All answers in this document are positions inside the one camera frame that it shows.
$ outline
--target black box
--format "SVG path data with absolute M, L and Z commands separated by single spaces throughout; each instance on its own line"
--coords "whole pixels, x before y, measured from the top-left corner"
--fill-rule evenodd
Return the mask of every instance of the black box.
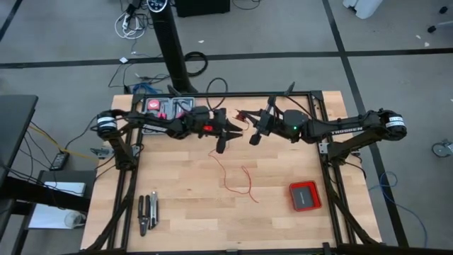
M 175 0 L 179 17 L 226 13 L 230 0 Z

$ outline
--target red light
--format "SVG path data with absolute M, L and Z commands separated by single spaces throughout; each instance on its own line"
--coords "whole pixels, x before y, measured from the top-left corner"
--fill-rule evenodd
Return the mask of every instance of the red light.
M 206 125 L 203 127 L 204 130 L 206 131 L 212 131 L 212 126 L 211 125 Z

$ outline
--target blue cable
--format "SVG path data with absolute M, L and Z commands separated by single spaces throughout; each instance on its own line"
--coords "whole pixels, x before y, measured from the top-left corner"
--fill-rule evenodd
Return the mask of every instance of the blue cable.
M 395 177 L 395 183 L 394 183 L 394 184 L 390 184 L 390 185 L 382 184 L 382 178 L 383 178 L 385 175 L 392 175 L 393 177 Z M 394 172 L 391 172 L 391 171 L 386 171 L 386 172 L 384 172 L 383 174 L 381 174 L 381 176 L 379 177 L 379 185 L 375 185 L 375 186 L 371 187 L 370 189 L 368 189 L 368 191 L 371 191 L 371 190 L 374 190 L 375 188 L 380 187 L 380 188 L 381 188 L 382 194 L 384 195 L 384 197 L 385 197 L 388 201 L 392 202 L 394 205 L 396 205 L 397 207 L 399 207 L 399 208 L 405 210 L 406 212 L 409 212 L 410 214 L 414 215 L 414 216 L 417 218 L 417 220 L 419 221 L 419 223 L 420 223 L 420 225 L 422 226 L 422 228 L 423 228 L 423 234 L 424 234 L 424 236 L 425 236 L 425 238 L 424 238 L 425 242 L 424 242 L 423 247 L 426 248 L 426 247 L 428 246 L 428 231 L 426 231 L 426 227 L 425 227 L 425 225 L 423 224 L 423 221 L 420 219 L 420 217 L 418 217 L 418 215 L 416 215 L 415 212 L 413 212 L 412 210 L 410 210 L 410 209 L 408 209 L 408 208 L 405 208 L 405 207 L 402 206 L 402 205 L 399 205 L 399 204 L 395 203 L 395 201 L 393 201 L 392 199 L 390 199 L 390 198 L 388 197 L 388 195 L 385 194 L 385 192 L 384 192 L 384 187 L 393 188 L 393 187 L 396 186 L 396 184 L 398 184 L 398 177 L 396 177 L 396 174 L 395 174 Z
M 144 89 L 146 91 L 146 93 L 149 93 L 149 94 L 158 94 L 159 92 L 163 93 L 163 91 L 161 89 L 155 89 L 151 86 L 151 84 L 146 83 L 146 82 L 135 84 L 134 88 L 132 89 L 132 93 L 135 94 L 139 89 Z

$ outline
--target yellow cable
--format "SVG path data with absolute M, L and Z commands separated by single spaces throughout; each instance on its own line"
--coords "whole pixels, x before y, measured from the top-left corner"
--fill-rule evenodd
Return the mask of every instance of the yellow cable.
M 46 135 L 43 131 L 37 129 L 36 127 L 33 127 L 31 125 L 28 126 L 29 128 L 33 129 L 34 131 L 36 131 L 37 133 L 41 134 L 42 136 L 46 137 L 52 144 L 54 144 L 55 146 L 58 147 L 58 149 L 62 152 L 67 152 L 69 154 L 73 154 L 74 156 L 79 156 L 79 157 L 83 157 L 85 159 L 91 159 L 91 160 L 94 160 L 94 161 L 98 161 L 98 159 L 96 158 L 93 158 L 93 157 L 90 157 L 90 156 L 86 156 L 86 155 L 83 155 L 83 154 L 80 154 L 78 152 L 73 152 L 73 151 L 70 151 L 68 149 L 65 149 L 63 147 L 61 147 L 59 144 L 57 144 L 52 138 L 50 138 L 48 135 Z

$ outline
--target small red case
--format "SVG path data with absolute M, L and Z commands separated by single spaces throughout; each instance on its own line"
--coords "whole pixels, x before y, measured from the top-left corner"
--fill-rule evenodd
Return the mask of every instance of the small red case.
M 321 208 L 318 189 L 314 181 L 291 183 L 289 185 L 294 209 L 298 212 Z

